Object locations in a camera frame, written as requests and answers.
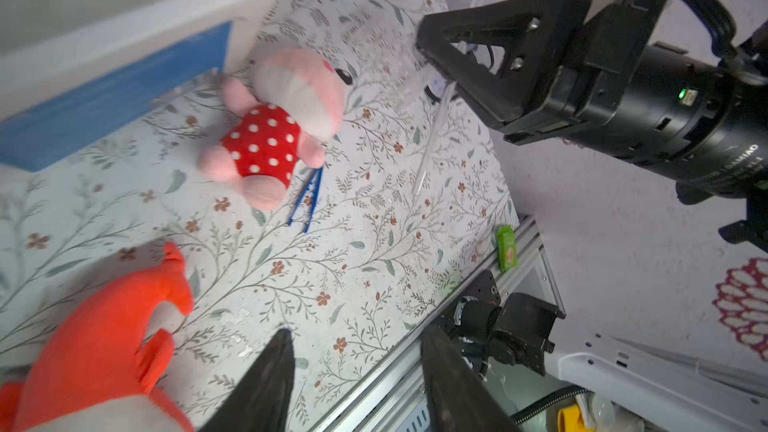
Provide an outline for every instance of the orange stuffed toy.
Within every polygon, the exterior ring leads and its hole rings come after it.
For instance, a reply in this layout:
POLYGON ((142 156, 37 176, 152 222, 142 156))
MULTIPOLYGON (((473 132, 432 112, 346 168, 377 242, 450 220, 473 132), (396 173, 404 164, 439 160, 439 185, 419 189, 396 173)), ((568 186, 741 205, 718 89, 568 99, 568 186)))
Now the orange stuffed toy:
POLYGON ((174 354, 168 331, 146 344, 152 312, 171 302, 188 315, 194 299, 176 245, 165 259, 82 303, 58 328, 24 384, 0 389, 0 432, 146 430, 193 432, 184 413, 155 384, 174 354))

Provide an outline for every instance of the table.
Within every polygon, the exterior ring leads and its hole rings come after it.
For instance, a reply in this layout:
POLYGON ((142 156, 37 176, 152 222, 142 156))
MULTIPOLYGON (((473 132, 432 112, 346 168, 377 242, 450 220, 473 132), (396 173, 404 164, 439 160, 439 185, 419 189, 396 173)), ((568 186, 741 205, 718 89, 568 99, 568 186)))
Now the table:
POLYGON ((0 366, 31 363, 78 303, 155 264, 172 240, 196 309, 182 318, 164 304, 153 316, 150 332, 173 331, 177 345, 160 385, 199 426, 289 327, 289 429, 311 427, 493 249, 497 225, 518 222, 488 130, 461 101, 412 197, 436 108, 423 94, 396 108, 386 68, 351 45, 370 20, 412 37, 421 15, 444 9, 444 0, 278 0, 268 14, 261 40, 314 48, 355 81, 307 234, 286 225, 309 176, 303 164, 274 212, 198 173, 200 150, 236 121, 214 82, 37 175, 4 181, 0 366))

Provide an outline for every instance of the small green package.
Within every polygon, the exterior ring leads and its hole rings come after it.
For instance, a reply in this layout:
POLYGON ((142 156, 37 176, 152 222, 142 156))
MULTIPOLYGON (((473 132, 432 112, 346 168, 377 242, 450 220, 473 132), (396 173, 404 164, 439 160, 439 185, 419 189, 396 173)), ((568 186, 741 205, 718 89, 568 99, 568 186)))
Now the small green package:
POLYGON ((498 263, 502 266, 502 272, 518 265, 518 250, 514 244, 514 230, 511 226, 501 226, 496 232, 498 244, 498 263))

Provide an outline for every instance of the pink stuffed toy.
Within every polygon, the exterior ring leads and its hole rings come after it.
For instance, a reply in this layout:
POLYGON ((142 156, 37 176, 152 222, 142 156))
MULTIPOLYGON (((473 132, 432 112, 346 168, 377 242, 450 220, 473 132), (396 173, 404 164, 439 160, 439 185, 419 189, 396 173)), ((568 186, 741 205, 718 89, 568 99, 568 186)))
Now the pink stuffed toy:
POLYGON ((252 69, 254 98, 235 79, 224 85, 224 104, 243 120, 198 166, 215 182, 230 184, 248 203, 273 210, 285 197, 296 160, 320 168, 321 142, 339 130, 344 81, 320 54, 295 46, 263 44, 252 69))

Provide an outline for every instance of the robotic arm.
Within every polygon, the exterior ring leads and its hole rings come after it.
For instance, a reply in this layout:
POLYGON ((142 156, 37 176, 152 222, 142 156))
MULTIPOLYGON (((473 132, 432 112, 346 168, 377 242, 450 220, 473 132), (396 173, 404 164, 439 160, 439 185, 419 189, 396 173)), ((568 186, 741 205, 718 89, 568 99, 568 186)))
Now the robotic arm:
POLYGON ((768 23, 735 47, 718 0, 682 1, 718 66, 648 46, 667 0, 616 0, 586 23, 591 0, 507 0, 426 16, 417 47, 508 142, 565 137, 672 178, 686 205, 745 198, 746 219, 720 235, 768 252, 768 23), (498 70, 459 41, 502 47, 498 70))

